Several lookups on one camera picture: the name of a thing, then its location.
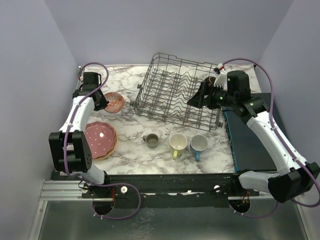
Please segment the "red blue patterned bowl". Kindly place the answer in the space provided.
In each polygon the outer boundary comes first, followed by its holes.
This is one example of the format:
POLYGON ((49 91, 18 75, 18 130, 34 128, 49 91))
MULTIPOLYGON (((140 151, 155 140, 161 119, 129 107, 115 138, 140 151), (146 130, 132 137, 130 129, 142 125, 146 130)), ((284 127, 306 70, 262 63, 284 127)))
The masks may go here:
POLYGON ((108 113, 118 113, 125 106, 125 99, 117 92, 108 92, 104 97, 108 101, 107 107, 104 110, 108 113))

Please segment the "dark brown patterned bowl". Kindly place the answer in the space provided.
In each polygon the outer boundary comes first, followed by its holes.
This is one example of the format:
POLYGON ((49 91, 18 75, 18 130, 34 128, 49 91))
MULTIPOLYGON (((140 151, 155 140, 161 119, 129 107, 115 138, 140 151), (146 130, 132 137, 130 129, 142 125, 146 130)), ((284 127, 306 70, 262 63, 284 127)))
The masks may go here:
POLYGON ((208 76, 204 79, 204 86, 206 88, 212 88, 212 87, 214 87, 215 81, 216 81, 215 76, 208 76))

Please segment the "small grey mug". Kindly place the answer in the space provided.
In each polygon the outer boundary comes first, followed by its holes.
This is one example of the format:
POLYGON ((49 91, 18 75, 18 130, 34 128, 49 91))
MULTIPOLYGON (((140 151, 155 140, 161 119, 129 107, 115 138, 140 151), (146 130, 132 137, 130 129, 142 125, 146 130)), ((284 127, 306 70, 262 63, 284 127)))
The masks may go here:
POLYGON ((159 137, 155 133, 144 135, 142 139, 150 149, 155 149, 159 144, 159 137))

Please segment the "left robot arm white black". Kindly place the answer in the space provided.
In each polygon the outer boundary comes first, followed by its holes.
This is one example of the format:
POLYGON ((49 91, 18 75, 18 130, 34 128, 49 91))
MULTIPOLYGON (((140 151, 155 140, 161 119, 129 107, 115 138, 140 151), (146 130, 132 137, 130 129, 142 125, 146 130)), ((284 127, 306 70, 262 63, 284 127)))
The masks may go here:
POLYGON ((99 89, 102 76, 85 72, 79 89, 72 94, 72 107, 67 120, 48 137, 54 169, 68 176, 77 176, 101 198, 111 191, 108 174, 93 164, 93 156, 85 137, 85 128, 94 111, 103 110, 108 101, 99 89))

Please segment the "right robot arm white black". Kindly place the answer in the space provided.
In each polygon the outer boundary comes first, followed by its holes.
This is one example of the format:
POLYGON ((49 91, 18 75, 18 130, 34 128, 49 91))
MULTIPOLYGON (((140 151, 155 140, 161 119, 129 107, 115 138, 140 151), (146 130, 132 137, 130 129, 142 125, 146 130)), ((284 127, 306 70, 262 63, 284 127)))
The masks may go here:
POLYGON ((242 70, 220 72, 200 83, 196 94, 187 105, 201 109, 229 107, 258 137, 271 156, 276 173, 247 170, 230 183, 230 191, 241 196, 247 190, 270 193, 279 203, 318 187, 320 167, 309 163, 293 147, 274 120, 271 108, 260 97, 251 95, 249 76, 242 70))

